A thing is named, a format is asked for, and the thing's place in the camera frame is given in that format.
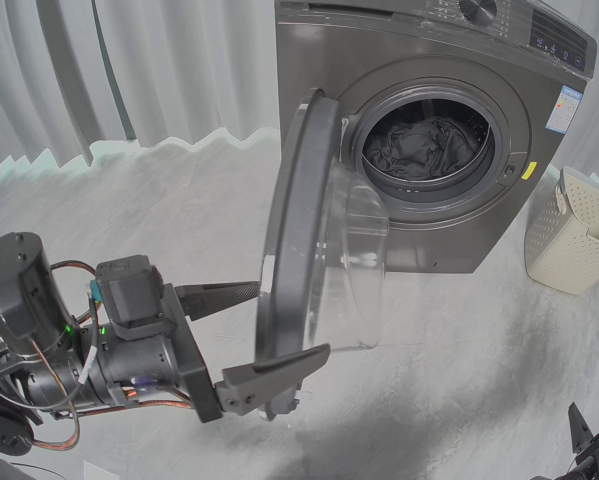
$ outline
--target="washing machine porthole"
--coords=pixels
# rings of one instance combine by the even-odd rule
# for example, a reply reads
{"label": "washing machine porthole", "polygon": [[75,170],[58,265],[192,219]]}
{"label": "washing machine porthole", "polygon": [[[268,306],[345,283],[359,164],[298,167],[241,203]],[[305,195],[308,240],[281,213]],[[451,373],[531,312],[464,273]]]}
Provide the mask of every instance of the washing machine porthole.
{"label": "washing machine porthole", "polygon": [[478,96],[450,86],[421,86],[366,112],[351,145],[357,171],[401,209],[401,203],[441,204],[482,180],[494,181],[503,139]]}

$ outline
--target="transparent door glass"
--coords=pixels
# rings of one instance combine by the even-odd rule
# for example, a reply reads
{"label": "transparent door glass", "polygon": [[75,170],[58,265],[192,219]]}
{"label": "transparent door glass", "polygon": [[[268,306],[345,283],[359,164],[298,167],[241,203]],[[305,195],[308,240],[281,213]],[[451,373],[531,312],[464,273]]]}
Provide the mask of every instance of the transparent door glass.
{"label": "transparent door glass", "polygon": [[334,160],[324,196],[304,347],[371,348],[381,334],[389,220],[357,172]]}

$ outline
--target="washing machine door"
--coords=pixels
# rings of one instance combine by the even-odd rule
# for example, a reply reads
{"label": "washing machine door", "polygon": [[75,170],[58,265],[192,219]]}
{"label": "washing machine door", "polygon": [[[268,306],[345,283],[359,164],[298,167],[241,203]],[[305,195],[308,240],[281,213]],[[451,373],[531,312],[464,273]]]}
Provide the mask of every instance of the washing machine door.
{"label": "washing machine door", "polygon": [[[340,104],[314,90],[282,151],[257,302],[257,361],[325,342],[348,349],[379,341],[389,220],[375,190],[339,161],[341,139]],[[262,408],[266,418],[295,409],[295,391]]]}

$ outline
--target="front-load washing machine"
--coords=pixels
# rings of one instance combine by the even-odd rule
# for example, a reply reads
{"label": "front-load washing machine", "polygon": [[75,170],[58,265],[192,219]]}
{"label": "front-load washing machine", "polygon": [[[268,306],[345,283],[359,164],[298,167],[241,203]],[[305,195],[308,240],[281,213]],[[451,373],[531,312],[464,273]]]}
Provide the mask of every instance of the front-load washing machine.
{"label": "front-load washing machine", "polygon": [[[473,272],[551,161],[597,50],[538,0],[276,0],[275,18],[260,360],[321,340],[325,301],[348,345],[374,344],[384,269]],[[289,390],[265,412],[294,407]]]}
{"label": "front-load washing machine", "polygon": [[[276,0],[276,34],[282,149],[312,88],[338,101],[341,160],[388,210],[387,270],[407,272],[479,266],[553,157],[597,50],[538,0]],[[446,162],[455,170],[400,176],[394,144],[375,149],[381,169],[369,158],[378,135],[435,117],[477,141],[468,161]],[[408,153],[413,174],[430,151]]]}

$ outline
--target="white curtain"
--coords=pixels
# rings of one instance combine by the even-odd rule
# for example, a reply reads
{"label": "white curtain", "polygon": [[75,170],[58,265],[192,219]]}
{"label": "white curtain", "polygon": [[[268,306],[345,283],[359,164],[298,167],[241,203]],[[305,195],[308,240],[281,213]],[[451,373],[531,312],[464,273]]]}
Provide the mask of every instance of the white curtain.
{"label": "white curtain", "polygon": [[91,0],[0,0],[0,163],[49,148],[90,162],[97,140],[126,139]]}
{"label": "white curtain", "polygon": [[[278,126],[273,0],[94,1],[99,31],[91,0],[0,0],[0,162]],[[599,46],[599,0],[544,1]],[[554,164],[599,175],[599,50]]]}
{"label": "white curtain", "polygon": [[142,146],[279,127],[274,0],[95,0]]}

